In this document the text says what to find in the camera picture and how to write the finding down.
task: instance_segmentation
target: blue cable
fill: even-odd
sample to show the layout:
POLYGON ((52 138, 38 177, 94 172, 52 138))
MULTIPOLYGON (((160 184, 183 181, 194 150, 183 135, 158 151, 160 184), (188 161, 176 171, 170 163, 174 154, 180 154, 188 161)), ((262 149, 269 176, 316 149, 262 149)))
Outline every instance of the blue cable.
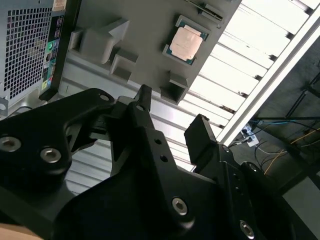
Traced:
POLYGON ((296 120, 282 121, 282 122, 268 122, 268 121, 255 121, 255 120, 250 120, 249 122, 258 123, 258 124, 280 125, 280 124, 288 124, 288 123, 295 122, 295 121, 296 121, 296 120))

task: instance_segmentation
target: gray floor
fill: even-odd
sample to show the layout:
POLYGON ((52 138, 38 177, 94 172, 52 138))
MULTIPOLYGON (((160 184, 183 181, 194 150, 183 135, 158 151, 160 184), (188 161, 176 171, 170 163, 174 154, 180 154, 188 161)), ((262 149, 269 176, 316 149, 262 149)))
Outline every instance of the gray floor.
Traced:
MULTIPOLYGON (((267 99, 267 101, 259 109, 257 116, 259 117, 284 117, 290 110, 293 103, 297 100, 301 94, 301 89, 309 83, 320 72, 320 39, 317 39, 305 55, 294 66, 291 72, 286 76, 282 83, 267 99)), ((315 86, 320 90, 320 82, 315 86)), ((305 97, 301 105, 295 111, 292 117, 315 117, 320 116, 320 99, 309 94, 305 97)), ((302 121, 306 125, 312 125, 315 121, 302 121)), ((314 128, 320 128, 320 124, 317 123, 314 128)), ((306 128, 297 124, 288 123, 282 125, 270 125, 266 132, 271 133, 275 137, 286 139, 288 142, 295 140, 296 138, 303 136, 307 133, 306 128)), ((319 133, 313 133, 308 136, 305 141, 301 140, 298 145, 306 145, 314 140, 320 138, 319 133)), ((265 151, 278 152, 280 149, 277 146, 271 145, 268 142, 261 146, 265 151)), ((306 157, 310 161, 319 159, 319 144, 315 144, 313 147, 303 148, 306 157)), ((248 147, 247 144, 234 146, 232 148, 234 157, 237 162, 251 161, 255 162, 254 148, 248 147)), ((257 151, 257 158, 262 161, 267 157, 265 153, 257 151)), ((270 168, 268 174, 277 181, 281 186, 300 171, 299 167, 294 163, 290 156, 286 155, 279 158, 274 162, 270 168)))

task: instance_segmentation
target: metal frame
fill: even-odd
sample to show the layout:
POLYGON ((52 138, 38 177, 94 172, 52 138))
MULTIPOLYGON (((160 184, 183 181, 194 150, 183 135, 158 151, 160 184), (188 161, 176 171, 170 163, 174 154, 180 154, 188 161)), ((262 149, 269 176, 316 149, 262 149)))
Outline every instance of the metal frame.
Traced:
POLYGON ((62 26, 59 49, 56 56, 55 71, 51 87, 40 95, 39 99, 49 101, 57 94, 65 66, 68 46, 72 31, 75 30, 82 0, 68 0, 65 6, 64 21, 62 26))
MULTIPOLYGON (((27 0, 12 0, 12 1, 3 1, 3 7, 0 10, 0 43, 1 43, 1 51, 0 51, 0 75, 1 75, 1 84, 0 84, 0 90, 1 90, 1 97, 6 98, 8 103, 6 107, 6 111, 1 111, 1 119, 7 117, 12 113, 11 108, 18 108, 20 106, 15 106, 16 103, 23 101, 24 98, 27 98, 28 95, 34 95, 34 91, 37 92, 37 98, 40 95, 41 92, 41 78, 39 78, 39 75, 35 75, 35 73, 40 73, 41 69, 37 68, 32 73, 27 73, 27 70, 33 68, 33 66, 27 66, 26 64, 30 64, 31 61, 27 59, 26 52, 23 51, 22 44, 19 45, 19 40, 22 38, 19 38, 22 34, 24 34, 24 40, 31 40, 34 39, 31 34, 26 34, 26 27, 30 27, 30 25, 27 25, 27 22, 24 21, 26 17, 36 17, 35 13, 31 13, 31 10, 42 10, 43 13, 51 14, 51 11, 49 10, 53 6, 53 1, 51 0, 43 0, 43 1, 27 1, 27 0), (8 21, 13 21, 13 17, 15 16, 15 22, 11 23, 11 29, 8 29, 8 21), (9 36, 13 43, 17 43, 15 47, 11 45, 10 47, 8 38, 9 36), (20 82, 21 84, 18 86, 13 82, 13 73, 14 76, 19 78, 16 74, 19 73, 23 75, 23 80, 20 82), (7 83, 12 83, 13 85, 10 86, 10 88, 7 86, 5 87, 5 79, 7 83)), ((50 19, 47 20, 45 17, 41 17, 42 23, 46 25, 50 25, 50 19)), ((45 34, 46 30, 38 27, 40 24, 37 24, 37 26, 33 26, 37 29, 37 33, 45 34)), ((44 38, 46 38, 46 35, 42 35, 42 40, 39 41, 39 51, 43 53, 44 51, 44 38)), ((24 48, 32 48, 32 44, 24 42, 26 45, 24 45, 24 48)), ((35 57, 35 59, 32 59, 35 64, 38 64, 38 66, 41 65, 43 62, 42 56, 35 57)))

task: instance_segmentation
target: black metal bracket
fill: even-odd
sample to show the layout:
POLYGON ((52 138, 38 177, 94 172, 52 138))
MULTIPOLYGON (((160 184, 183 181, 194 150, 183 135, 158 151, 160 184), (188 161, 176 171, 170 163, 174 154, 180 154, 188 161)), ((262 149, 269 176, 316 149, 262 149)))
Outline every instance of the black metal bracket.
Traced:
POLYGON ((0 210, 52 240, 266 239, 247 173, 208 119, 198 115, 185 132, 196 165, 188 172, 154 128, 150 105, 147 86, 118 101, 89 89, 1 121, 0 210), (73 196, 64 183, 72 154, 97 138, 111 141, 111 177, 73 196))
POLYGON ((247 183, 257 226, 266 239, 317 239, 256 165, 244 162, 240 170, 247 183))

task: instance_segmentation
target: black cable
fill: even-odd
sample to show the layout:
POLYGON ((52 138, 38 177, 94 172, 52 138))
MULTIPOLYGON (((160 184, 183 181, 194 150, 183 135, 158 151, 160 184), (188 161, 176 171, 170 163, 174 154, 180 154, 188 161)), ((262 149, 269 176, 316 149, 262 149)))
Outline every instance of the black cable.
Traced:
POLYGON ((307 144, 307 145, 303 145, 303 146, 300 146, 300 150, 302 151, 303 149, 307 149, 309 152, 316 152, 316 153, 320 153, 320 148, 315 146, 315 144, 320 141, 314 141, 310 144, 307 144))
POLYGON ((305 143, 307 143, 307 144, 299 146, 300 148, 314 147, 314 145, 315 145, 316 143, 320 143, 320 139, 314 140, 313 142, 308 142, 308 141, 306 140, 306 138, 304 137, 302 140, 303 140, 305 143))
MULTIPOLYGON (((283 154, 283 155, 281 155, 281 156, 279 156, 278 159, 279 159, 279 158, 282 158, 283 156, 285 156, 285 155, 287 155, 287 154, 288 154, 288 152, 285 153, 285 154, 283 154)), ((262 162, 261 162, 261 168, 263 168, 266 163, 268 163, 268 162, 270 162, 271 160, 274 159, 274 157, 270 157, 268 160, 265 161, 266 158, 267 158, 267 156, 262 160, 262 162)))
POLYGON ((245 140, 245 141, 237 141, 237 142, 231 144, 231 145, 229 146, 229 148, 232 148, 232 147, 237 146, 237 145, 245 144, 246 142, 248 142, 248 139, 245 140))
POLYGON ((246 135, 246 136, 247 136, 247 137, 250 137, 250 136, 256 135, 256 134, 260 133, 261 131, 265 130, 265 129, 266 129, 267 127, 269 127, 269 126, 270 126, 270 125, 268 125, 268 126, 262 128, 262 129, 260 129, 260 130, 257 131, 257 132, 253 132, 251 135, 246 135))
POLYGON ((267 141, 264 141, 262 143, 260 143, 259 145, 255 146, 255 149, 254 149, 254 159, 256 160, 256 162, 258 163, 258 165, 260 166, 260 169, 262 170, 262 166, 261 164, 259 163, 258 161, 258 158, 257 158, 257 150, 258 150, 258 147, 260 147, 262 144, 265 144, 267 141))
MULTIPOLYGON (((319 120, 315 120, 315 121, 311 124, 311 127, 313 127, 314 125, 318 124, 319 122, 320 122, 319 120)), ((289 136, 287 136, 286 138, 287 138, 287 139, 290 139, 292 136, 294 136, 294 135, 296 135, 297 133, 300 133, 300 132, 303 132, 303 133, 304 133, 304 132, 306 131, 306 129, 309 129, 309 127, 305 127, 304 130, 299 129, 299 130, 293 132, 292 134, 290 134, 289 136)))
POLYGON ((298 124, 298 125, 304 126, 304 127, 308 128, 308 129, 312 129, 312 130, 314 130, 314 131, 316 131, 316 132, 320 133, 320 130, 318 130, 318 129, 316 129, 316 128, 312 127, 312 126, 308 126, 308 125, 306 125, 306 124, 303 124, 303 123, 301 123, 301 122, 297 122, 297 121, 290 121, 290 123, 292 123, 292 124, 298 124))

